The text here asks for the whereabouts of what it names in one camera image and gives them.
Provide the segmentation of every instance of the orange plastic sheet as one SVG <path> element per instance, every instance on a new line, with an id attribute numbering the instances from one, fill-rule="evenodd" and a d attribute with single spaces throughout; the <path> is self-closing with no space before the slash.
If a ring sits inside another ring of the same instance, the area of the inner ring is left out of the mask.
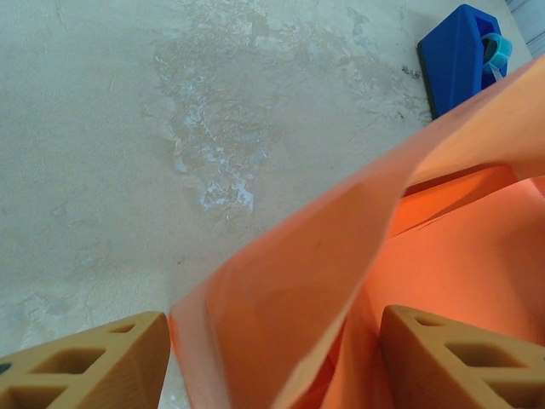
<path id="1" fill-rule="evenodd" d="M 178 302 L 193 407 L 392 407 L 392 303 L 545 343 L 543 78 L 540 59 L 477 94 Z"/>

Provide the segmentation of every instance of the blue plastic block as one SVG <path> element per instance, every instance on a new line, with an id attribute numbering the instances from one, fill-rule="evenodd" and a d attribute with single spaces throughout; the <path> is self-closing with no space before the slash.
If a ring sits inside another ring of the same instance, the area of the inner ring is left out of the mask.
<path id="1" fill-rule="evenodd" d="M 496 80 L 483 73 L 481 37 L 500 32 L 495 17 L 463 4 L 427 34 L 417 46 L 433 118 L 460 105 Z M 507 75 L 507 64 L 500 70 Z"/>

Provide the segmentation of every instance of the tape roll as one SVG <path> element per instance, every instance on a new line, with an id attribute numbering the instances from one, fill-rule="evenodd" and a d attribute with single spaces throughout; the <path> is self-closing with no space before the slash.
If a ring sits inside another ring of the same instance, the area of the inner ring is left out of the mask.
<path id="1" fill-rule="evenodd" d="M 509 40 L 495 32 L 485 34 L 481 37 L 485 44 L 485 65 L 483 71 L 485 74 L 492 74 L 493 71 L 500 71 L 508 62 L 513 45 Z"/>

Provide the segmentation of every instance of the concrete floor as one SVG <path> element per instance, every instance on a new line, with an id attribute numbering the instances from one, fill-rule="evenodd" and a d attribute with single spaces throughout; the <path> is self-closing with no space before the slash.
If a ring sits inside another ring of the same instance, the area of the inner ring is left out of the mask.
<path id="1" fill-rule="evenodd" d="M 503 0 L 494 14 L 530 59 Z M 167 312 L 430 121 L 457 1 L 28 0 L 0 14 L 0 355 Z M 175 363 L 162 408 L 188 407 Z"/>

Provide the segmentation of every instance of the blue object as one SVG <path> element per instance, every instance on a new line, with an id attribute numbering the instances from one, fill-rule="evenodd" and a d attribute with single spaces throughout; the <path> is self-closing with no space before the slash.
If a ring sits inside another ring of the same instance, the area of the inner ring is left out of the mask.
<path id="1" fill-rule="evenodd" d="M 467 4 L 454 10 L 417 45 L 422 76 L 433 118 L 492 85 L 484 72 L 485 46 L 481 38 L 501 35 L 497 19 Z M 507 64 L 499 72 L 507 75 Z"/>
<path id="2" fill-rule="evenodd" d="M 503 38 L 495 32 L 486 34 L 481 38 L 485 46 L 485 65 L 483 72 L 485 74 L 493 73 L 494 70 L 500 71 L 508 63 L 508 59 L 513 51 L 513 45 L 509 40 Z"/>

